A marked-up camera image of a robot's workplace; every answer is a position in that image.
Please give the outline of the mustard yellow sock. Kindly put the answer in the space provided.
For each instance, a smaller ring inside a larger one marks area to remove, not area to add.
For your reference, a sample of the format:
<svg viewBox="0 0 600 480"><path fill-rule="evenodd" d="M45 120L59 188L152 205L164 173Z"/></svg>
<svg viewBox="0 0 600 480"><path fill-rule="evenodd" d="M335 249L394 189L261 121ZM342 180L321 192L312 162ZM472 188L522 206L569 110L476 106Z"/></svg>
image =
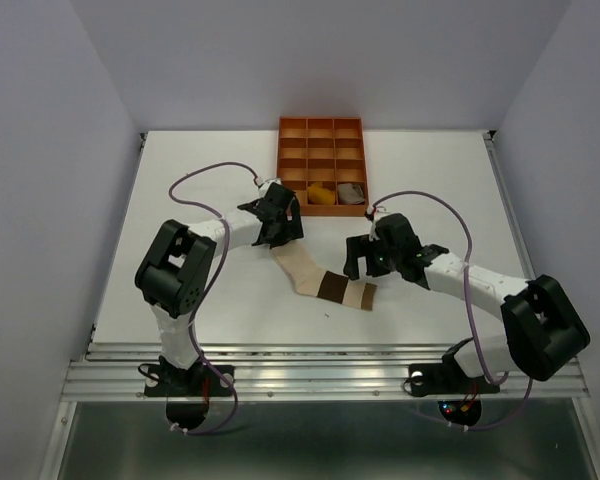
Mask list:
<svg viewBox="0 0 600 480"><path fill-rule="evenodd" d="M336 204L335 192L325 187L322 182L314 182L308 186L307 199L313 205L333 206Z"/></svg>

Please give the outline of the cream and brown striped sock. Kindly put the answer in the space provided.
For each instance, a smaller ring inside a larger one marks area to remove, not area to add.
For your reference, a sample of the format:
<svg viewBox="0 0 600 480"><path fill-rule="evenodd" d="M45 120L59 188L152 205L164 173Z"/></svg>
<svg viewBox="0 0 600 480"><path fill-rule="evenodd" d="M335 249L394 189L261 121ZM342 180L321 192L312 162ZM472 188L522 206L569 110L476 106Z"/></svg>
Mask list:
<svg viewBox="0 0 600 480"><path fill-rule="evenodd" d="M299 295L319 298L361 311L372 311L377 286L350 280L319 266L299 241L271 249L276 263Z"/></svg>

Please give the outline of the tan sock with red cuff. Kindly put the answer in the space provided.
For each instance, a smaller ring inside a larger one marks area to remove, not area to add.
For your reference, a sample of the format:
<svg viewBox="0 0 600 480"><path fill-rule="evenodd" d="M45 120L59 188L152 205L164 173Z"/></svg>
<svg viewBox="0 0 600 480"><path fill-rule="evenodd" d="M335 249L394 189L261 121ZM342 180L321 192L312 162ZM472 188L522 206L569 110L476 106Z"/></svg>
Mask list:
<svg viewBox="0 0 600 480"><path fill-rule="evenodd" d="M364 189L359 184L339 183L337 196L340 205L363 205L366 203Z"/></svg>

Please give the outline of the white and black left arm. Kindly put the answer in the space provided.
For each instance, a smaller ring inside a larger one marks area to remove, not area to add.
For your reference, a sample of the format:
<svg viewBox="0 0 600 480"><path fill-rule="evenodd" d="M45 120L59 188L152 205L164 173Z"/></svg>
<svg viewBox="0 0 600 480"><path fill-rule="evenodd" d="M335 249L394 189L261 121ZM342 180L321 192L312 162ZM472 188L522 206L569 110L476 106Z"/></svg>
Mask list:
<svg viewBox="0 0 600 480"><path fill-rule="evenodd" d="M171 219L160 226L134 283L156 317L161 358L171 366L167 379L179 393L193 393L202 384L189 323L219 276L211 272L213 261L224 263L235 248L274 248L303 237L297 205L270 214L243 204L219 219L191 225Z"/></svg>

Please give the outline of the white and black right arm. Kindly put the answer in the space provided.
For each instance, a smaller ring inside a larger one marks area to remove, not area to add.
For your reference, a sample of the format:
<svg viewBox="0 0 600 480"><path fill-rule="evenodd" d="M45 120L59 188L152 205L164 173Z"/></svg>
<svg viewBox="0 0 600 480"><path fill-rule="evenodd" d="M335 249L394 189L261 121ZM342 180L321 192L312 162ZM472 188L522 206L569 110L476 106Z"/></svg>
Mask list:
<svg viewBox="0 0 600 480"><path fill-rule="evenodd" d="M346 239L343 272L379 277L397 272L407 282L465 302L472 339L457 344L440 366L443 384L462 390L486 374L521 371L537 381L551 378L591 341L559 282L510 277L470 265L448 249L417 240L391 243L360 235Z"/></svg>

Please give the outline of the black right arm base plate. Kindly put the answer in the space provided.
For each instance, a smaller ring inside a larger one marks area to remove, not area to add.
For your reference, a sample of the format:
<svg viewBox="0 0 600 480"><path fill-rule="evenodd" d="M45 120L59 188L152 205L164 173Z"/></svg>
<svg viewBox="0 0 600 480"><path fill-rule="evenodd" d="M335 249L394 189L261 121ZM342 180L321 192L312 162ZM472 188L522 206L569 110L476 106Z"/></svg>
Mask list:
<svg viewBox="0 0 600 480"><path fill-rule="evenodd" d="M411 364L401 387L407 394L416 398L500 392L499 386L488 384L484 377L470 378L457 365L445 363Z"/></svg>

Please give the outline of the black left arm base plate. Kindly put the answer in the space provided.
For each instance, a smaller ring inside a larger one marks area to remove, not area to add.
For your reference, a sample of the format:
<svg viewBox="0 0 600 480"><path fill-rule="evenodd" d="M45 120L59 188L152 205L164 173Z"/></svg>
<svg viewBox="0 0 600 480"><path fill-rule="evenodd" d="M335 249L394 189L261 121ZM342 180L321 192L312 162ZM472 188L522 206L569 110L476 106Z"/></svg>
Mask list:
<svg viewBox="0 0 600 480"><path fill-rule="evenodd" d="M169 363L141 363L138 373L144 378L144 395L149 398L228 398L230 388L207 366L196 362L188 370Z"/></svg>

